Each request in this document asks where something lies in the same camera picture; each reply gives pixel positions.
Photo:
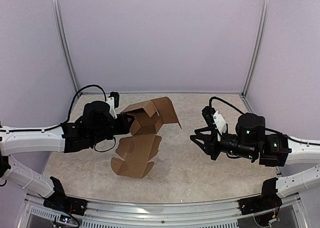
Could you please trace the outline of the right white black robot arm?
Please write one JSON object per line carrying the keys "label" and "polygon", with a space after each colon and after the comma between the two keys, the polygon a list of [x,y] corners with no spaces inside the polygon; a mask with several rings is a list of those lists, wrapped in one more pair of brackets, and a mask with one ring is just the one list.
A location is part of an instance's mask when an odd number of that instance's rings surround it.
{"label": "right white black robot arm", "polygon": [[196,129],[190,136],[192,142],[211,160],[221,153],[229,158],[258,161],[267,167],[311,163],[313,168],[290,176],[265,180],[256,206],[266,210],[276,198],[284,198],[301,189],[308,189],[320,182],[320,143],[288,136],[266,128],[265,118],[253,113],[242,114],[237,121],[235,134],[228,132],[228,125],[220,112],[204,114],[207,127]]}

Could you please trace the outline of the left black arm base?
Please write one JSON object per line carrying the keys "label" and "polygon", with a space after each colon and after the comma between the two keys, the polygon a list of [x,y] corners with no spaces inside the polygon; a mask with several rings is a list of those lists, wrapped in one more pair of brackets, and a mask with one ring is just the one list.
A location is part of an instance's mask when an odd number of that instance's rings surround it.
{"label": "left black arm base", "polygon": [[59,210],[67,214],[76,214],[83,216],[85,214],[88,201],[81,198],[67,196],[61,182],[50,177],[53,182],[53,194],[44,198],[43,205],[51,209]]}

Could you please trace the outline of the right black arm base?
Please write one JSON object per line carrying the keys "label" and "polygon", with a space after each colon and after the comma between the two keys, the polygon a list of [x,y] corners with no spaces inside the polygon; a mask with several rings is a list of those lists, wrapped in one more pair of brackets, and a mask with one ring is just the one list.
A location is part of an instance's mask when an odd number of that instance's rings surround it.
{"label": "right black arm base", "polygon": [[282,199],[277,195],[277,181],[277,177],[265,180],[260,195],[240,199],[238,204],[241,214],[247,215],[282,206]]}

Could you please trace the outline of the brown cardboard box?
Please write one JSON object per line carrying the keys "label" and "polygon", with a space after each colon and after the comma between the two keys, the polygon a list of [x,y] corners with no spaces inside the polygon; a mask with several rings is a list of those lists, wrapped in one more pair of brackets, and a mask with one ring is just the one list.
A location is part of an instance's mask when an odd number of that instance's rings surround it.
{"label": "brown cardboard box", "polygon": [[162,137],[158,135],[164,124],[180,124],[169,97],[160,97],[128,105],[122,114],[134,117],[131,136],[119,140],[115,150],[118,157],[110,162],[118,176],[144,178],[153,168],[152,159],[158,154]]}

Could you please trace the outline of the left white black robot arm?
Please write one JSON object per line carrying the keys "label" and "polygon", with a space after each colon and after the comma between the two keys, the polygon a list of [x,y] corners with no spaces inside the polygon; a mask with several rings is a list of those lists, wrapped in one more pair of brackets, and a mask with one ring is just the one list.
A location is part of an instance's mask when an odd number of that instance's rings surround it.
{"label": "left white black robot arm", "polygon": [[41,151],[74,153],[95,148],[102,141],[128,134],[134,120],[126,113],[117,114],[114,102],[106,100],[87,103],[82,116],[74,123],[66,121],[38,129],[5,126],[0,131],[0,177],[50,199],[57,209],[65,210],[70,199],[65,195],[61,182],[35,172],[13,155]]}

